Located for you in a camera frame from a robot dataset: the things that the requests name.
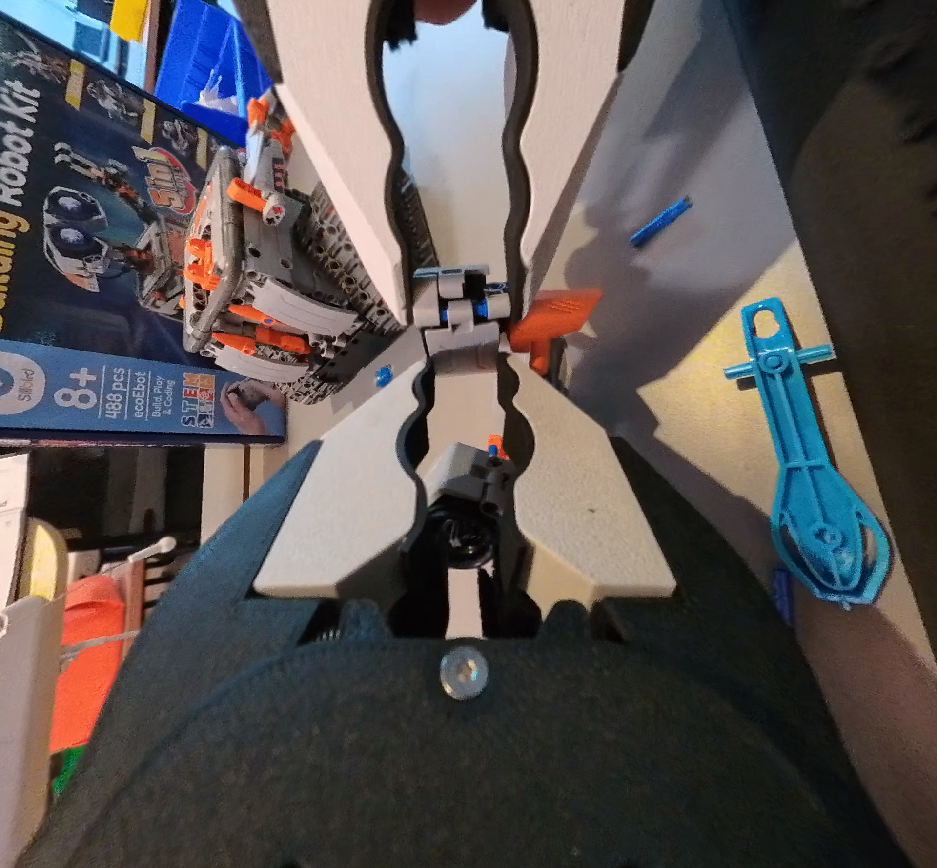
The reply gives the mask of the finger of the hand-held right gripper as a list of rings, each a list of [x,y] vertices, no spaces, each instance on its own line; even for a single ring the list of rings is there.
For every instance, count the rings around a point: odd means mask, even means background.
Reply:
[[[514,53],[501,149],[510,317],[524,315],[556,250],[559,212],[607,112],[626,0],[496,0]]]
[[[381,73],[391,2],[266,0],[279,96],[371,280],[408,323],[408,258],[392,208],[404,146]]]

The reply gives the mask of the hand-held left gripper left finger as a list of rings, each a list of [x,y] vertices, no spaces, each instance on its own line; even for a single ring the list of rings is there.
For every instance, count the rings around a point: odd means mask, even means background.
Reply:
[[[421,359],[325,433],[256,577],[279,599],[399,599],[426,513],[406,439],[427,415]]]

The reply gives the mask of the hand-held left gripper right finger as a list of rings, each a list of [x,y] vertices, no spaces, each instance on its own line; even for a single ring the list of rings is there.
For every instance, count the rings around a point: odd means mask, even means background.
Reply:
[[[498,399],[517,470],[520,582],[542,615],[562,602],[671,596],[671,567],[604,429],[517,355],[499,358]]]

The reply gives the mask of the grey orange twin-motor toy assembly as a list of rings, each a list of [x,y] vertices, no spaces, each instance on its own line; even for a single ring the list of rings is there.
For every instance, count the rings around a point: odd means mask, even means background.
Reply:
[[[485,265],[415,271],[413,319],[434,372],[496,372],[499,355],[508,351],[560,389],[566,338],[584,327],[603,291],[541,290],[513,325],[508,285],[489,281],[488,273]],[[425,534],[451,569],[483,569],[496,557],[515,474],[503,443],[498,435],[484,449],[456,443],[428,475]]]

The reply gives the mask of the blue plastic bin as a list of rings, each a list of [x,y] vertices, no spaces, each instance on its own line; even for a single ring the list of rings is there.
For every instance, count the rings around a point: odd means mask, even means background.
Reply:
[[[175,0],[156,97],[244,146],[248,102],[273,84],[239,19],[202,0]]]

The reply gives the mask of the large grey orange toy vehicle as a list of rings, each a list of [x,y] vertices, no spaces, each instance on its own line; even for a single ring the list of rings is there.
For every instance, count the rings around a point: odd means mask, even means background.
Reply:
[[[215,154],[183,262],[183,347],[314,405],[402,331],[322,182],[291,186],[295,129],[274,88],[247,104],[245,148]]]

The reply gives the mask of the tiny blue toy piece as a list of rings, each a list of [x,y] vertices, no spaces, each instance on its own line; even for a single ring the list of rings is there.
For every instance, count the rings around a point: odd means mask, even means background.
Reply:
[[[676,201],[673,205],[665,208],[660,214],[650,219],[648,223],[631,235],[629,238],[631,247],[645,247],[651,240],[659,236],[667,228],[674,225],[679,218],[688,213],[692,206],[693,200],[689,196],[685,196]]]

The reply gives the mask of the light blue brick separator tool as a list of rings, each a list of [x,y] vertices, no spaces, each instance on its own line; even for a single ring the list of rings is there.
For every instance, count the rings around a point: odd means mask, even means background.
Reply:
[[[835,352],[798,346],[778,298],[745,305],[740,321],[748,358],[723,375],[757,390],[778,463],[769,526],[780,561],[821,601],[872,605],[892,568],[888,534],[835,467],[804,372]]]

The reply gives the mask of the blue toy kit box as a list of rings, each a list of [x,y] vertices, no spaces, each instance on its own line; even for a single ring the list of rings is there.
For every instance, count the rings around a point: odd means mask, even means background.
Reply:
[[[286,401],[183,347],[217,136],[1,24],[2,447],[277,445]]]

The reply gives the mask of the orange box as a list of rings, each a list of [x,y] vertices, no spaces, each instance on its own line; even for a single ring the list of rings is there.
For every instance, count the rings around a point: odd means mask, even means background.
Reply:
[[[64,594],[62,647],[122,635],[141,626],[143,574],[124,567],[72,582]],[[129,640],[83,648],[60,672],[53,703],[52,755],[86,745],[111,692]]]

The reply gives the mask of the pale wooden board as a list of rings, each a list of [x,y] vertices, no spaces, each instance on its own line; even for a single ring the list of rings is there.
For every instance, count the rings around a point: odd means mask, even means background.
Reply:
[[[62,535],[42,520],[27,520],[17,581],[21,598],[2,609],[2,866],[17,861],[49,805],[67,549]]]

